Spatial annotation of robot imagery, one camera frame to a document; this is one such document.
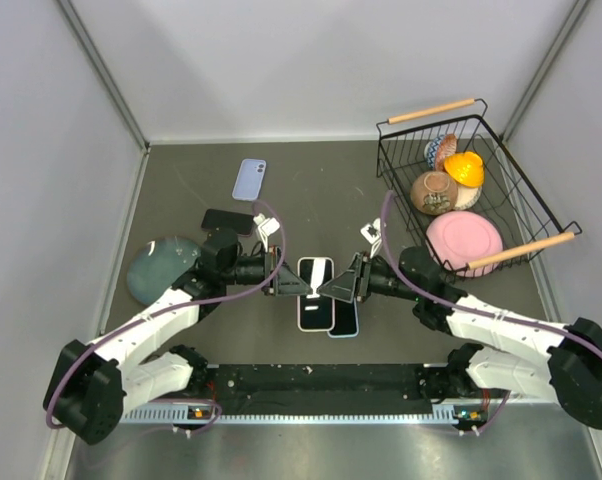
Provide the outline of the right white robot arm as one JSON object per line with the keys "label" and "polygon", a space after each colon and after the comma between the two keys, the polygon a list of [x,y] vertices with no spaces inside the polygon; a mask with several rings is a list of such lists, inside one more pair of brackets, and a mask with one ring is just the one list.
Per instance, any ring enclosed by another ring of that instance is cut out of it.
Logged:
{"label": "right white robot arm", "polygon": [[391,261],[358,253],[318,292],[348,303],[372,294],[411,300],[424,326],[465,342],[448,359],[455,393],[481,388],[536,397],[602,430],[602,327],[592,320],[549,323],[492,306],[446,283],[424,247]]}

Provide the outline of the lavender purple phone case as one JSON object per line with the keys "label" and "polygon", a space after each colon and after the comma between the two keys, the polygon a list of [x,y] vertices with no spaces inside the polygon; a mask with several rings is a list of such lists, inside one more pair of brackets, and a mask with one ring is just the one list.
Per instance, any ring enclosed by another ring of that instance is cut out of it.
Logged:
{"label": "lavender purple phone case", "polygon": [[232,198],[238,201],[256,200],[261,191],[266,168],[265,160],[243,159],[232,190]]}

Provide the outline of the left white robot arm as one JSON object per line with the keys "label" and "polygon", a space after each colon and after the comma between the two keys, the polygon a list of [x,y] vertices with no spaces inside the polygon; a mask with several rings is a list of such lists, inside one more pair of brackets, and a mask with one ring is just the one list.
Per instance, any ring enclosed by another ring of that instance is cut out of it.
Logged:
{"label": "left white robot arm", "polygon": [[221,304],[258,291],[306,296],[312,288],[287,266],[283,245],[245,254],[233,231],[209,233],[194,264],[154,303],[108,334],[62,348],[43,400],[47,426],[95,445],[142,405],[176,391],[201,394],[208,374],[191,353],[151,354]]}

